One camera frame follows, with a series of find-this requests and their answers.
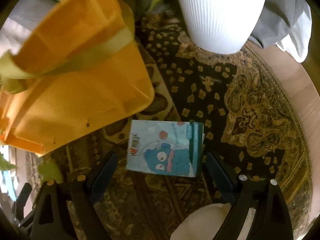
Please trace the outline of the white pumpkin plush cushion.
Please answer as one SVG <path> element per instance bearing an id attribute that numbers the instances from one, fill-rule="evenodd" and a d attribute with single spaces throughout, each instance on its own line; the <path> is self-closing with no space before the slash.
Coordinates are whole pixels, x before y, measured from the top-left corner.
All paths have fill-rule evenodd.
<path id="1" fill-rule="evenodd" d="M 170 239 L 213 239 L 230 211 L 229 203 L 210 204 L 190 214 Z"/>

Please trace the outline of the blue cloth bundle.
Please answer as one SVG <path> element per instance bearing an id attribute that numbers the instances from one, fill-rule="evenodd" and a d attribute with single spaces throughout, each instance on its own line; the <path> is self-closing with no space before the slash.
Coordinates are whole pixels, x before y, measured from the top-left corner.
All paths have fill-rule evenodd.
<path id="1" fill-rule="evenodd" d="M 1 171 L 1 193 L 7 194 L 13 202 L 17 199 L 10 171 Z"/>

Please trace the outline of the patterned oriental rug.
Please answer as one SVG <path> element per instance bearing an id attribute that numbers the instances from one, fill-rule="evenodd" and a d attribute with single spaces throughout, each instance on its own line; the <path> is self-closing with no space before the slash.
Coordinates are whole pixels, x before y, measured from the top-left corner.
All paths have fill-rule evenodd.
<path id="1" fill-rule="evenodd" d="M 203 123 L 205 151 L 216 152 L 237 174 L 280 184 L 293 235 L 302 235 L 312 198 L 309 149 L 269 66 L 249 46 L 230 56 L 200 49 L 188 37 L 182 18 L 172 12 L 144 16 L 136 23 L 136 36 L 155 97 L 135 119 Z M 192 212 L 224 201 L 225 195 L 203 176 L 128 171 L 130 123 L 130 118 L 115 122 L 43 158 L 28 153 L 31 197 L 42 184 L 40 163 L 53 161 L 62 179 L 73 181 L 113 151 L 117 170 L 94 206 L 113 239 L 169 239 Z"/>

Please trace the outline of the orange plastic storage crate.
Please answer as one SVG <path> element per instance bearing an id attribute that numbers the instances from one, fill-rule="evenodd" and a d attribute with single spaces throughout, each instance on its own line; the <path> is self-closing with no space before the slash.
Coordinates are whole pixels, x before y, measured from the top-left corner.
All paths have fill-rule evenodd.
<path id="1" fill-rule="evenodd" d="M 1 57 L 1 144 L 45 155 L 141 112 L 154 90 L 122 0 L 61 0 Z"/>

